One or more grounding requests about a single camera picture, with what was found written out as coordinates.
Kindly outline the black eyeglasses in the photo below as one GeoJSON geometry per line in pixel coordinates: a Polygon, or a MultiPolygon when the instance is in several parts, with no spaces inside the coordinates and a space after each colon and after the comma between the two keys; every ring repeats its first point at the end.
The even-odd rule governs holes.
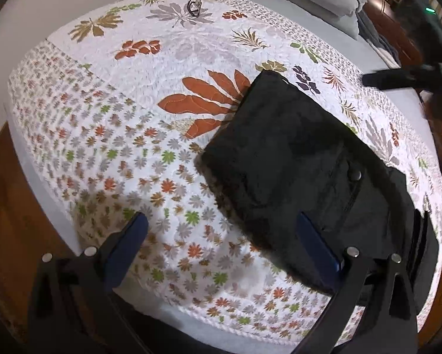
{"type": "Polygon", "coordinates": [[[189,0],[186,4],[186,10],[191,17],[198,18],[201,13],[202,0],[189,0]]]}

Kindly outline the black pants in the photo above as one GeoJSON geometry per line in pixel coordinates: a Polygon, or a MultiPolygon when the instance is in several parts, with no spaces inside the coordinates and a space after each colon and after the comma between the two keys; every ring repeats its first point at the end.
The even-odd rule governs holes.
{"type": "Polygon", "coordinates": [[[424,306],[439,245],[405,175],[281,74],[257,76],[199,164],[229,218],[296,280],[333,292],[295,232],[304,215],[338,251],[399,254],[415,306],[424,306]]]}

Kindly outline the dark grey blanket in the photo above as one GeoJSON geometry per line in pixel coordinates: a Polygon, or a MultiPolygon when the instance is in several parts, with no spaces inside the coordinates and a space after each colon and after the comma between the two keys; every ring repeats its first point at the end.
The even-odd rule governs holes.
{"type": "Polygon", "coordinates": [[[357,14],[359,35],[369,44],[373,51],[384,61],[390,69],[402,67],[399,53],[391,43],[375,28],[364,10],[357,14]]]}

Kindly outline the dark wooden headboard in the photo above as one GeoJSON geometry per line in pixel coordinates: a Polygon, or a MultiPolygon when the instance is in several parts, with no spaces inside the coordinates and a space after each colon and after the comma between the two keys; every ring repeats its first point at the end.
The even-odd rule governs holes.
{"type": "Polygon", "coordinates": [[[394,18],[394,12],[386,0],[367,0],[363,10],[380,35],[398,52],[402,65],[420,65],[423,61],[419,49],[394,18]]]}

